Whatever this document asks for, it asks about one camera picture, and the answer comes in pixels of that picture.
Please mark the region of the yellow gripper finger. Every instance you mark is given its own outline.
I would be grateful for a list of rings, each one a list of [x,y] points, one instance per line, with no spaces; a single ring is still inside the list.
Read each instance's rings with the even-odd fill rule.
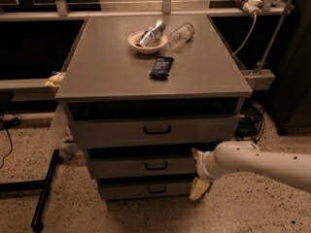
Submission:
[[[193,158],[196,161],[199,161],[203,158],[204,153],[201,150],[199,150],[197,148],[192,148],[191,152],[192,152]]]
[[[205,181],[200,178],[194,178],[190,190],[190,200],[195,201],[202,198],[212,188],[212,181]]]

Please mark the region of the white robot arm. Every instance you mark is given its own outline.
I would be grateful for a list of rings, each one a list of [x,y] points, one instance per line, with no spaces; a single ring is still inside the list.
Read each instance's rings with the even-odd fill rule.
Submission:
[[[212,151],[191,149],[197,177],[190,200],[198,200],[224,175],[249,172],[311,192],[311,155],[261,151],[251,141],[225,141]]]

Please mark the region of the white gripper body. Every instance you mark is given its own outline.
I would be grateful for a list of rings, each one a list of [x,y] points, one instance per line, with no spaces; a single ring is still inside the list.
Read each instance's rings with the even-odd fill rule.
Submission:
[[[196,173],[198,174],[199,178],[205,181],[213,181],[217,177],[214,176],[210,170],[209,165],[215,164],[214,154],[211,151],[203,152],[203,158],[199,161],[195,160],[195,168]]]

